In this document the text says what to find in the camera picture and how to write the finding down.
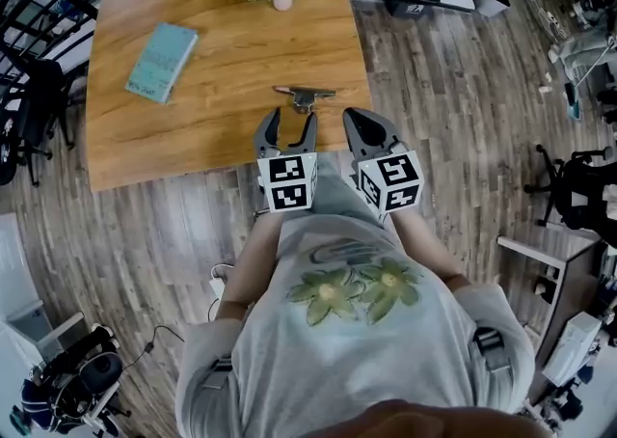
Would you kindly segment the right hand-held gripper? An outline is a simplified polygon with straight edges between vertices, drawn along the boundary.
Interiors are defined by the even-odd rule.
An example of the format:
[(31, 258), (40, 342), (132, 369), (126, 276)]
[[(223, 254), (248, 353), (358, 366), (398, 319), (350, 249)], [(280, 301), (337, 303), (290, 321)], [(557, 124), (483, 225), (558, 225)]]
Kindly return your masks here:
[(380, 222), (394, 211), (418, 205), (423, 173), (415, 151), (401, 142), (393, 123), (379, 114), (348, 107), (343, 125), (357, 163), (357, 187)]

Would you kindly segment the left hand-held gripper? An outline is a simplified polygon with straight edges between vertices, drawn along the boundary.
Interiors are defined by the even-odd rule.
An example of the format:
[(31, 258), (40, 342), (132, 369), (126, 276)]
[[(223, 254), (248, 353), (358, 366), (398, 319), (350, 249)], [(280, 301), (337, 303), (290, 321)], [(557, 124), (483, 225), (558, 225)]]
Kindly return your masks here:
[(300, 139), (278, 147), (281, 108), (266, 115), (254, 134), (258, 182), (271, 212), (298, 211), (312, 206), (317, 182), (317, 116), (308, 114)]

